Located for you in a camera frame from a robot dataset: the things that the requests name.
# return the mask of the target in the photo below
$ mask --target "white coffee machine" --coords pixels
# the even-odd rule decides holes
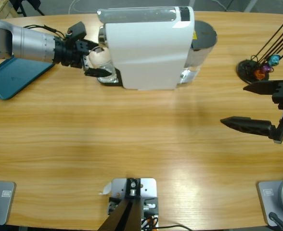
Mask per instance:
[[[174,89],[194,31],[189,6],[99,9],[99,45],[108,47],[126,89]]]

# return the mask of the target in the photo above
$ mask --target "wooden table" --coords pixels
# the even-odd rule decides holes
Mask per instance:
[[[175,90],[100,85],[57,65],[8,101],[0,100],[0,180],[16,182],[9,224],[97,229],[113,178],[157,180],[160,224],[195,230],[265,225],[256,183],[283,179],[283,144],[220,123],[250,116],[278,123],[271,96],[243,91],[235,73],[283,15],[196,12],[218,43],[197,79]],[[96,41],[94,14],[15,18],[61,31],[82,21]],[[272,79],[283,79],[283,60]]]

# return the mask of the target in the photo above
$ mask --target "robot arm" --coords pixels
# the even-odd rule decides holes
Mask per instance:
[[[0,20],[0,59],[16,58],[43,61],[76,68],[85,67],[83,58],[97,43],[85,40],[86,29],[79,22],[68,29],[64,39],[14,26]],[[85,74],[93,77],[110,75],[102,69],[85,69]]]
[[[31,59],[52,63],[55,58],[55,36],[14,26],[0,20],[0,59]]]

